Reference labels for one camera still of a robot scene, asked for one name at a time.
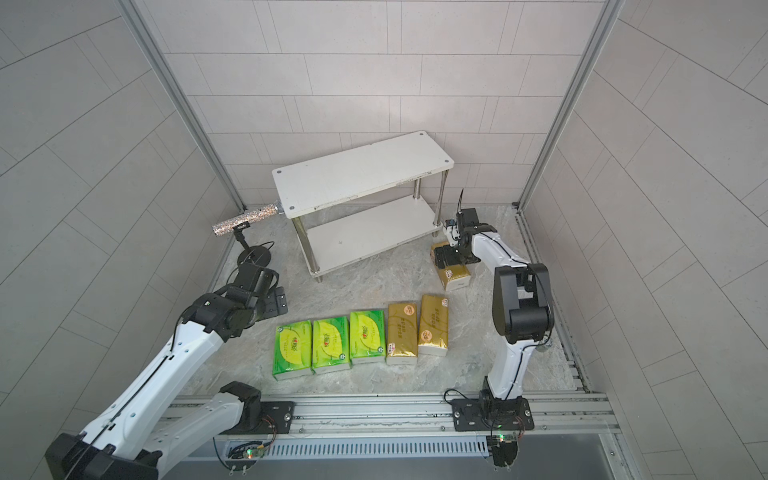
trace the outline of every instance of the black stand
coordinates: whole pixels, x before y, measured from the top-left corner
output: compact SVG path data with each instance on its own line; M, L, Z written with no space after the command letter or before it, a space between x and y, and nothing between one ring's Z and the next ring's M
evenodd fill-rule
M243 246L243 252L237 257L237 264L240 265L245 260L248 260L250 263L258 266L269 265L270 260L272 260L272 254L269 249L262 247L261 245L254 245L251 247L248 245L248 242L245 241L243 230L248 227L250 227L250 223L242 222L239 225L235 225L232 229L235 234L235 240L240 242L240 245Z

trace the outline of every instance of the marble floor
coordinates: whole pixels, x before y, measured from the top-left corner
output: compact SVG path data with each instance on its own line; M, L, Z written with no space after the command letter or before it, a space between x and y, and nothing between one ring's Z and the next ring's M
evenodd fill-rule
M339 205L304 217L306 228L365 210L369 207ZM480 221L490 223L506 243L525 255L526 249L509 206L478 207ZM416 366L384 363L354 366L351 370L303 376L277 382L272 377L275 329L304 319L349 315L352 310L384 309L389 303L420 301L422 294L443 292L429 248L442 241L431 235L380 253L326 274L322 283L307 271L293 224L283 215L255 223L244 231L249 244L273 240L270 268L280 274L289 312L264 320L229 340L195 373L182 390L184 395L212 395L221 386L238 380L264 393L399 393L442 392L457 388L476 392L494 361L498 334L491 320L493 276L481 263L469 266L472 282L447 294L449 350L446 357L420 356ZM235 243L218 281L224 285L242 251ZM554 346L534 352L523 386L526 390L573 389L573 379L557 333Z

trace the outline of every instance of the shelf top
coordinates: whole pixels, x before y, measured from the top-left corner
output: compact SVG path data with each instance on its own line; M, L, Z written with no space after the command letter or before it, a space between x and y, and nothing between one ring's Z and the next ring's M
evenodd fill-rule
M295 218L437 174L453 159L424 131L272 170L286 217Z

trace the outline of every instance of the lower shelf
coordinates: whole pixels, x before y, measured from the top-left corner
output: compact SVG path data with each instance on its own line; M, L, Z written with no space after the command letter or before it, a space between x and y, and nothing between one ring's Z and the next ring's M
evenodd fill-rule
M321 276L440 230L423 197L407 196L310 228L306 234Z

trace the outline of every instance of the round base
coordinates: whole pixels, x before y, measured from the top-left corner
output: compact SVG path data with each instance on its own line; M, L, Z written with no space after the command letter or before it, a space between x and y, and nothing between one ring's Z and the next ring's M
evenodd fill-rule
M270 264L270 260L272 260L272 254L266 247L254 245L253 247L243 250L237 257L237 264L240 265L245 260L248 260L249 263L255 263L258 266L267 266Z

